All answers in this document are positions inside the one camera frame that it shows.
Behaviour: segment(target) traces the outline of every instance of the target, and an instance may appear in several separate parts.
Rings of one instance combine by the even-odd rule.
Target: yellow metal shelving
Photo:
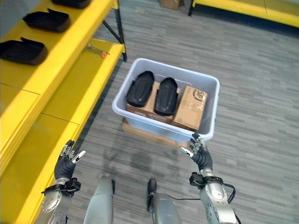
[[[21,21],[1,40],[20,40],[20,37],[25,37],[44,43],[49,52],[46,60],[39,66],[0,60],[1,84],[12,86],[20,92],[27,91],[37,95],[37,99],[28,102],[26,107],[22,106],[20,97],[22,94],[17,92],[10,101],[6,100],[6,109],[11,111],[18,108],[21,116],[15,117],[12,113],[3,116],[1,113],[1,124],[5,125],[1,130],[1,160],[10,160],[31,125],[114,4],[115,0],[92,0],[87,8],[76,9],[55,5],[51,0],[43,0],[33,11],[47,11],[51,8],[69,14],[72,24],[67,31],[60,34],[34,29]],[[1,173],[6,165],[6,162],[1,163]]]
[[[121,43],[91,39],[112,7],[120,37],[104,25]],[[78,138],[120,55],[126,57],[117,0],[92,0],[85,9],[43,0],[34,11],[47,8],[69,14],[66,32],[32,29],[21,21],[2,40],[40,41],[49,54],[39,66],[0,60],[1,223],[34,221],[62,146]],[[88,42],[107,56],[85,50]]]
[[[287,0],[192,0],[189,15],[196,4],[299,27],[299,4]]]
[[[62,146],[78,138],[124,49],[101,40],[91,43],[109,55],[102,58],[85,50],[78,57],[1,177],[3,222],[33,221]]]
[[[122,44],[103,40],[92,39],[91,43],[109,55],[102,58],[84,50],[42,113],[79,125],[85,123],[124,49]]]

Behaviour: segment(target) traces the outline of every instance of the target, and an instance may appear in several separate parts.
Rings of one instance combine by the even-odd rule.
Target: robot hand
[[[71,205],[71,198],[81,187],[80,182],[72,178],[72,175],[76,164],[86,153],[81,151],[75,154],[72,150],[74,143],[69,140],[62,148],[54,168],[55,182],[42,192],[45,197],[35,224],[65,224],[67,221],[66,214]]]
[[[188,142],[188,148],[180,149],[198,165],[200,171],[206,168],[213,169],[213,160],[206,143],[197,132],[192,134],[192,137]]]
[[[180,149],[189,156],[199,167],[199,174],[192,173],[189,181],[192,186],[200,189],[200,198],[206,210],[206,218],[209,224],[241,224],[236,217],[230,202],[235,196],[235,188],[223,183],[213,171],[212,157],[201,136],[195,132],[188,142],[187,148]],[[233,193],[228,198],[224,186],[233,188]]]
[[[81,151],[75,155],[75,151],[72,150],[74,143],[74,141],[69,140],[62,148],[54,168],[54,176],[56,180],[59,178],[68,178],[70,180],[73,176],[76,164],[86,153],[86,151]]]

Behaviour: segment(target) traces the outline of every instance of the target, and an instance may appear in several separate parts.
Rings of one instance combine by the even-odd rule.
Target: gray plastic tub
[[[146,70],[154,73],[155,81],[157,82],[161,82],[166,77],[174,78],[178,87],[181,88],[179,100],[187,85],[201,89],[208,93],[204,114],[199,127],[199,133],[204,140],[210,140],[214,135],[216,111],[220,91],[220,83],[218,79],[213,76],[155,62],[145,58],[138,58],[132,64],[125,81],[112,103],[113,111],[122,115],[132,127],[165,136],[166,138],[175,140],[176,142],[187,142],[190,139],[193,133],[191,131],[127,111],[126,94],[132,84],[132,81],[135,80],[140,73]]]

